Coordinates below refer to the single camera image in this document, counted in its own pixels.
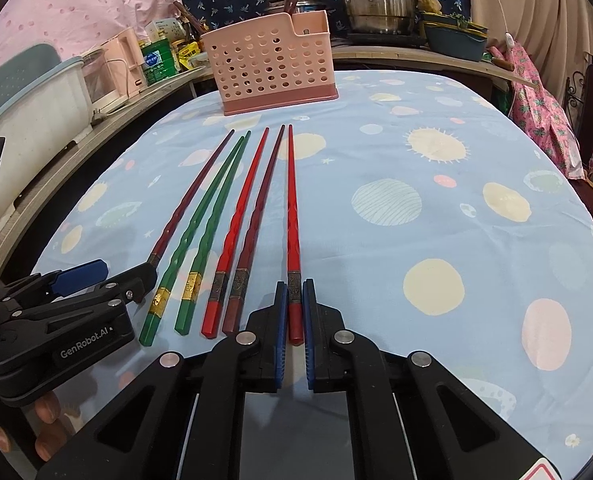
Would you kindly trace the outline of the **person left hand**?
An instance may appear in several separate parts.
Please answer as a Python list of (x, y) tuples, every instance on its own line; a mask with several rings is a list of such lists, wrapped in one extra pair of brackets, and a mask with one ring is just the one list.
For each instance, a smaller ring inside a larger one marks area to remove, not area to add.
[[(75, 430), (69, 419), (63, 415), (61, 403), (52, 391), (35, 401), (34, 410), (42, 423), (34, 448), (40, 459), (48, 462), (68, 442)], [(3, 453), (12, 450), (12, 440), (1, 426), (0, 450)]]

